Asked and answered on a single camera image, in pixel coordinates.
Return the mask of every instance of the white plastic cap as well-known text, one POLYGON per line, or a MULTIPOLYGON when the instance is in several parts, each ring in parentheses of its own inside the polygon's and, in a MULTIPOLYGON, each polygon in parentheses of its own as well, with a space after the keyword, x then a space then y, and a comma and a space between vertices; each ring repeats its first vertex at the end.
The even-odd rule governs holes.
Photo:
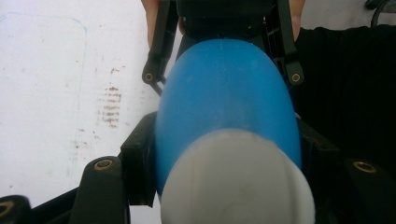
POLYGON ((196 140, 168 176, 163 224, 315 223, 300 169, 272 142, 243 130, 196 140))

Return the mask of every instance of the metal grommet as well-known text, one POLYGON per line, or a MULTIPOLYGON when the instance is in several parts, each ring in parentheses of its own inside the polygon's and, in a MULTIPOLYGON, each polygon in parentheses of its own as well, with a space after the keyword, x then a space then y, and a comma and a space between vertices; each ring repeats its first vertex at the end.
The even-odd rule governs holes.
POLYGON ((146 81, 152 81, 152 79, 154 79, 154 77, 152 76, 151 73, 147 73, 147 74, 145 74, 145 79, 146 79, 146 81))
POLYGON ((369 173, 369 174, 374 174, 376 173, 376 168, 367 162, 364 161, 354 161, 353 165, 360 171, 363 171, 365 173, 369 173))
POLYGON ((0 203, 0 217, 4 217, 6 214, 8 214, 13 207, 14 202, 12 201, 0 203))
POLYGON ((293 82, 298 82, 300 81, 301 76, 299 74, 294 74, 293 76, 291 76, 291 80, 293 80, 293 82))
POLYGON ((113 164, 113 160, 105 159, 105 160, 101 160, 101 161, 97 162, 97 163, 93 166, 93 168, 94 168, 95 170, 105 170, 105 169, 107 169, 108 167, 110 167, 111 164, 113 164))

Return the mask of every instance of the white floor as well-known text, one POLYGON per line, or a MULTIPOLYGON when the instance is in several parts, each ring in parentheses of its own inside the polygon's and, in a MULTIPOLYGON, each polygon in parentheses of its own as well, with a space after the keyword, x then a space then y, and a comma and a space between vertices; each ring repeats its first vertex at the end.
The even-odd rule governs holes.
MULTIPOLYGON (((303 25, 369 25, 363 3, 307 0, 303 25)), ((138 0, 1 1, 0 197, 37 206, 75 188, 89 161, 119 153, 159 103, 141 81, 146 32, 138 0)), ((158 202, 131 212, 132 223, 161 223, 158 202)))

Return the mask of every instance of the person's arm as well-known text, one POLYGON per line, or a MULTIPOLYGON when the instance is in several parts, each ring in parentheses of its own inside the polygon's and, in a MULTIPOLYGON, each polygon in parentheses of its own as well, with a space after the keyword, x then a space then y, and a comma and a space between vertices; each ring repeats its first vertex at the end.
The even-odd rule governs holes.
MULTIPOLYGON (((289 0, 291 24, 293 27, 294 40, 298 38, 301 27, 301 16, 303 13, 305 0, 289 0)), ((154 37, 155 22, 157 20, 159 0, 142 0, 143 7, 146 10, 146 19, 148 23, 148 45, 151 47, 154 37)))
POLYGON ((146 20, 148 24, 148 45, 151 47, 154 37, 155 22, 157 20, 159 0, 142 0, 143 7, 146 10, 146 20))

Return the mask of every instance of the black clothing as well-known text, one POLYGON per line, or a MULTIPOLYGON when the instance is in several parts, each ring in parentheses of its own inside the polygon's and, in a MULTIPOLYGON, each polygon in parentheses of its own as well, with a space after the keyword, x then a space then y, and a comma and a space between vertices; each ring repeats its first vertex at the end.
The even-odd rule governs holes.
POLYGON ((304 83, 296 112, 341 148, 396 178, 396 27, 302 30, 296 42, 304 83))

